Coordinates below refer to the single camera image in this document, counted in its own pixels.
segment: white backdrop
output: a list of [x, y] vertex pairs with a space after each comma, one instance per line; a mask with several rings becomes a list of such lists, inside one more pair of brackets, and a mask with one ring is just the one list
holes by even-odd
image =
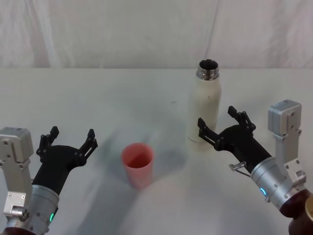
[[[0, 0], [0, 67], [194, 68], [217, 0]], [[220, 0], [208, 57], [313, 68], [313, 1]]]

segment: bottle opening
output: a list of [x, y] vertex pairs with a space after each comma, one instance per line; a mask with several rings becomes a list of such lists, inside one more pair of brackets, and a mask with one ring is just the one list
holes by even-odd
[[204, 70], [215, 70], [218, 68], [218, 63], [214, 60], [202, 60], [199, 64], [201, 69]]

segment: pink plastic cup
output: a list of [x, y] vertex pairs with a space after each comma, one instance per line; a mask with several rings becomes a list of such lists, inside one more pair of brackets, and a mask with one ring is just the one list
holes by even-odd
[[132, 143], [124, 148], [121, 158], [128, 179], [135, 188], [151, 184], [154, 153], [149, 145]]

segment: green led light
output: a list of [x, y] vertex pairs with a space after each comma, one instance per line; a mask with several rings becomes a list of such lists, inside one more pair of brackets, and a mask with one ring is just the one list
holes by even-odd
[[53, 220], [53, 217], [54, 217], [54, 213], [52, 213], [50, 216], [50, 222]]

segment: silver bottle rim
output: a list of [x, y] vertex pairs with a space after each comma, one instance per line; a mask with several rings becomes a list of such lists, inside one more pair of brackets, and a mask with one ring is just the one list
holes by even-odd
[[202, 80], [214, 80], [219, 76], [219, 64], [215, 60], [201, 60], [197, 70], [198, 78]]

